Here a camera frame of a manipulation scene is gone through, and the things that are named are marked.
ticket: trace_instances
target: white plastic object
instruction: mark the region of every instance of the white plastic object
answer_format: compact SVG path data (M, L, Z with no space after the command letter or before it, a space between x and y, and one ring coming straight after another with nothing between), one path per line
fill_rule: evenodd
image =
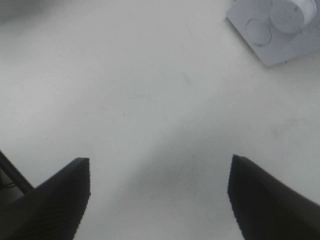
M226 16L266 66L320 50L320 0L236 0Z

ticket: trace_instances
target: circular cap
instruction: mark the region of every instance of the circular cap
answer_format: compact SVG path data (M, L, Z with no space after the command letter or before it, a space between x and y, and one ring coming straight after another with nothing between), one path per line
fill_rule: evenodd
M315 0L274 0L270 12L273 25L285 34L295 34L317 15Z
M268 25L256 18L252 18L247 22L246 32L248 40L258 47L267 45L272 38Z

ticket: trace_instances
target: white cylinder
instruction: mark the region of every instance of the white cylinder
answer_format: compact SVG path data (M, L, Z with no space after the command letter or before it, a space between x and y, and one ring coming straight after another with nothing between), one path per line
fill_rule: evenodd
M295 34L308 25L316 15L315 0L274 0L270 19L279 31Z

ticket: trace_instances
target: white table surface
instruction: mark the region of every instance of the white table surface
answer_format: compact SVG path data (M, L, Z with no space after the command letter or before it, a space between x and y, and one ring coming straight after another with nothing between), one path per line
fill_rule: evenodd
M76 240L242 239L233 154L320 203L320 53L264 67L232 3L0 1L0 148L34 186L90 157Z

